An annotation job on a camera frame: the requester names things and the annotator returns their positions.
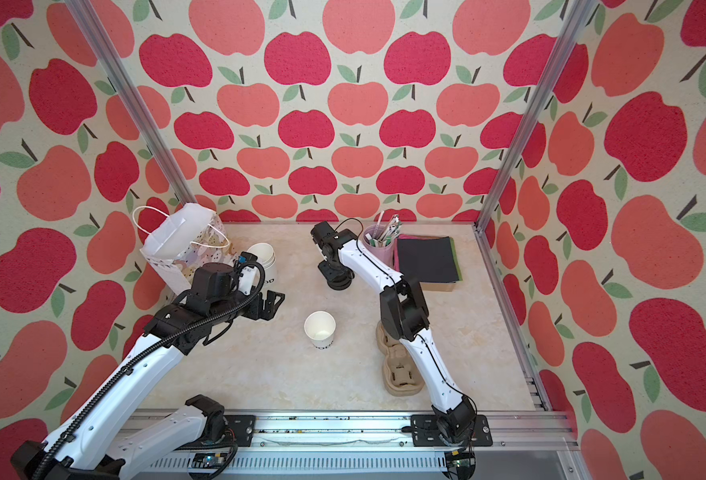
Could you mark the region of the stack of white paper cups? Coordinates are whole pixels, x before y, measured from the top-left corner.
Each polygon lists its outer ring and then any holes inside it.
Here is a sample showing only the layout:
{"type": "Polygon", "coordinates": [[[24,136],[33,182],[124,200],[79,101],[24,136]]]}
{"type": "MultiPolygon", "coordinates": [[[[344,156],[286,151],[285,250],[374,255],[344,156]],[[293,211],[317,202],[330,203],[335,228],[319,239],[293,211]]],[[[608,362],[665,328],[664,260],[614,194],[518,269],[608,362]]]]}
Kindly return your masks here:
{"type": "Polygon", "coordinates": [[[269,243],[256,243],[247,251],[257,257],[258,262],[265,271],[265,283],[272,285],[277,277],[276,256],[274,248],[269,243]]]}

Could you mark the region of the single white paper cup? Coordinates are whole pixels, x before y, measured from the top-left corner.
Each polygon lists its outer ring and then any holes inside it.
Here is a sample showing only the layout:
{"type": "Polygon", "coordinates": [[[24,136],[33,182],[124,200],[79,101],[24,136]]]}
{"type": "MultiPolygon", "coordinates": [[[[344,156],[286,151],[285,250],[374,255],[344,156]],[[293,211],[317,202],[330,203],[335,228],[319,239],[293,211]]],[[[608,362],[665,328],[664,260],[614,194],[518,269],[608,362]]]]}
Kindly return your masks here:
{"type": "Polygon", "coordinates": [[[336,321],[326,311],[311,313],[304,322],[304,333],[317,349],[327,349],[334,341],[336,321]]]}

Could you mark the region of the cartoon animal paper gift bag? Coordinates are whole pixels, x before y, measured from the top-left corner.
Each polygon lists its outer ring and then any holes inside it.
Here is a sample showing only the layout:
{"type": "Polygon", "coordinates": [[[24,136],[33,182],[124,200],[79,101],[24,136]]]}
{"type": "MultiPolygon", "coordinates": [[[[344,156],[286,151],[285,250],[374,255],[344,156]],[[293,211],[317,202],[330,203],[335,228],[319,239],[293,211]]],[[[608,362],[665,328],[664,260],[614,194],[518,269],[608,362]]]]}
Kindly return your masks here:
{"type": "Polygon", "coordinates": [[[204,264],[228,264],[235,258],[233,243],[217,213],[198,203],[186,203],[171,215],[138,206],[131,216],[134,225],[147,234],[140,253],[174,294],[189,289],[195,271],[204,264]],[[164,221],[153,231],[141,227],[137,215],[143,209],[161,214],[164,221]]]}

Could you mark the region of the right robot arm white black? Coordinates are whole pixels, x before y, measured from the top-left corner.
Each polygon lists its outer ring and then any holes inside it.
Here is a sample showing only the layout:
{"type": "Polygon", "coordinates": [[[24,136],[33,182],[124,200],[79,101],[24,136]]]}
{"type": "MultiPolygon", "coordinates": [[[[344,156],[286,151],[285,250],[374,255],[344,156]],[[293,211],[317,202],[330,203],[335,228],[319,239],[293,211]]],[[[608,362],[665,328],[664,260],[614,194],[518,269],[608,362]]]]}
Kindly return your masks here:
{"type": "Polygon", "coordinates": [[[318,269],[330,288],[344,290],[353,279],[361,278],[379,294],[380,322],[386,334],[404,345],[425,381],[442,440],[469,449],[477,407],[459,389],[441,358],[419,282],[378,259],[348,229],[322,221],[313,226],[311,236],[324,257],[318,269]]]}

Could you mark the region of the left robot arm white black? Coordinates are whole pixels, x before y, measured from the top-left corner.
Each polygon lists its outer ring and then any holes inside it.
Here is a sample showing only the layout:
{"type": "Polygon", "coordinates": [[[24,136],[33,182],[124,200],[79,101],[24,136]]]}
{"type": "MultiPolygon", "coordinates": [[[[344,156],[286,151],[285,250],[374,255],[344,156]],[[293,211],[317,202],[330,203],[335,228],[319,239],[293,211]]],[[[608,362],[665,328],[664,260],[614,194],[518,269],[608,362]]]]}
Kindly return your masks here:
{"type": "Polygon", "coordinates": [[[247,258],[208,263],[190,289],[156,312],[125,359],[88,400],[41,442],[24,442],[11,456],[21,479],[132,479],[175,450],[201,450],[213,479],[228,468],[242,442],[224,408],[199,394],[139,432],[119,432],[159,381],[194,347],[217,340],[217,325],[238,317],[269,321],[285,300],[264,290],[264,268],[247,258]]]}

